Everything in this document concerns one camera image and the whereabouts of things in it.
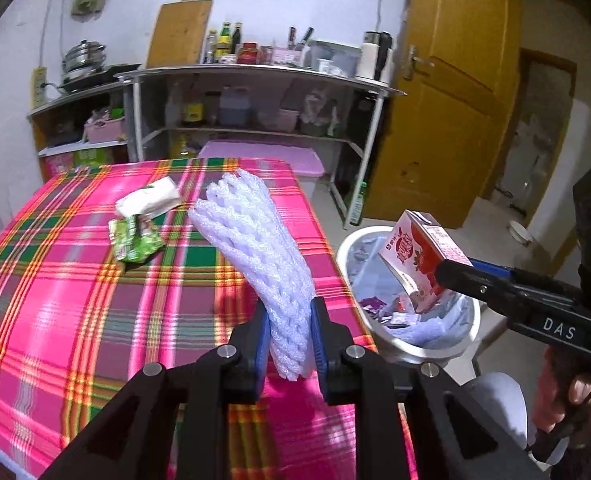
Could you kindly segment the person's right hand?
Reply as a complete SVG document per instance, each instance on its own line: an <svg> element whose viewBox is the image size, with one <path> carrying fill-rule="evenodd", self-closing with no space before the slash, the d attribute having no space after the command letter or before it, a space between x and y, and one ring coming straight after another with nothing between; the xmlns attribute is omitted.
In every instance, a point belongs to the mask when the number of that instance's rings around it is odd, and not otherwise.
<svg viewBox="0 0 591 480"><path fill-rule="evenodd" d="M588 420L575 436L579 442L591 442L591 398L587 400L591 393L591 376L576 376L570 382L565 393L567 398L564 399L563 389L553 374L553 348L547 348L544 356L545 364L538 379L532 422L537 429L550 432L565 419L569 406L583 404Z"/></svg>

